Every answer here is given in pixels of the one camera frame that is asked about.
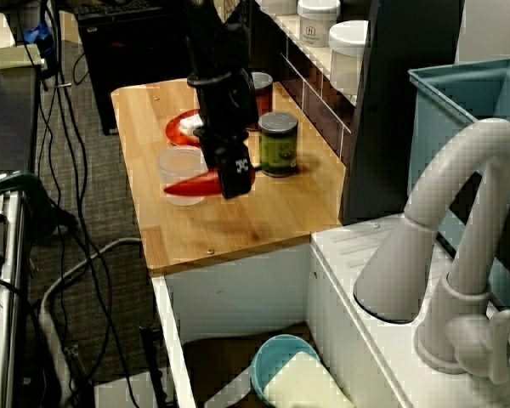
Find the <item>clear plastic cup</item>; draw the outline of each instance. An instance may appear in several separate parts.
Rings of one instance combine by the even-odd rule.
[[[207,172],[202,150],[193,146],[169,147],[158,156],[157,166],[161,181],[167,187]],[[204,200],[204,197],[183,197],[168,193],[165,196],[176,206],[192,206]]]

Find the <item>white container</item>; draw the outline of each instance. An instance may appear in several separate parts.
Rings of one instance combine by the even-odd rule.
[[[363,20],[339,23],[329,31],[331,85],[342,94],[357,94],[367,32],[368,21]]]
[[[326,47],[329,30],[340,14],[339,0],[298,0],[300,40],[309,47]]]
[[[207,172],[202,150],[193,146],[169,147],[158,156],[157,166],[162,184],[166,187]],[[192,206],[204,200],[204,197],[165,194],[167,200],[176,206]]]
[[[261,11],[271,15],[290,15],[297,13],[297,0],[260,0]]]

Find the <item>tiled backsplash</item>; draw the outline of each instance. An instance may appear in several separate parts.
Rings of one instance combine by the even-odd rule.
[[[253,11],[252,35],[257,40],[252,44],[252,69],[267,71],[275,81],[281,82],[304,115],[347,166],[354,106],[331,86],[321,69],[271,17],[258,7]],[[329,48],[315,49],[331,52]]]
[[[349,162],[354,107],[290,40],[280,54],[281,83],[340,160]]]

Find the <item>gray carpet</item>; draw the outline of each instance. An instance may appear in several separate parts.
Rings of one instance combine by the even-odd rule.
[[[71,81],[71,69],[74,61],[82,53],[81,46],[64,42],[64,64],[67,82]],[[86,72],[85,59],[76,68],[79,80]],[[42,92],[42,104],[47,112],[52,91]],[[99,122],[99,114],[94,101],[90,76],[80,86],[72,85],[71,99],[77,125],[85,142],[88,156],[88,184],[83,213],[88,231],[98,247],[122,237],[139,237],[138,225],[133,212],[133,201],[128,187],[128,179],[121,145],[117,135],[105,136]],[[76,188],[71,156],[68,151],[65,132],[59,115],[59,105],[55,100],[49,125],[53,130],[52,163],[62,190],[60,206],[77,214]],[[38,123],[38,153],[43,141],[45,126],[40,117]],[[82,171],[81,149],[75,141],[76,136],[69,127],[80,172]],[[47,148],[41,163],[41,179],[49,195],[58,200],[58,192],[51,177]],[[41,299],[48,287],[60,277],[61,245],[58,234],[44,241],[38,241],[32,248],[31,258],[39,271],[30,283],[32,302]],[[65,235],[64,268],[68,270],[84,256],[70,235]],[[139,340],[138,323],[153,320],[153,291],[145,268],[145,259],[138,246],[120,246],[105,255],[112,281],[113,311],[112,317],[126,356],[130,374],[146,371],[145,358]],[[100,290],[103,299],[107,299],[107,284],[101,263],[96,263]],[[87,370],[97,359],[105,333],[105,317],[102,314],[94,289],[90,271],[77,283],[64,292],[64,304],[68,316],[66,346],[77,345],[82,363]],[[59,333],[64,330],[64,317],[60,307],[60,296],[53,302],[53,316]],[[27,344],[31,342],[28,335]],[[31,360],[31,347],[27,345],[27,361]],[[93,379],[96,383],[105,383],[124,377],[118,358],[118,352],[110,336],[106,354]]]

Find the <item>green label can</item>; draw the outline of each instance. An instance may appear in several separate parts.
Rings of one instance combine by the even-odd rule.
[[[298,120],[285,112],[270,112],[259,119],[259,156],[263,173],[285,177],[297,170]]]

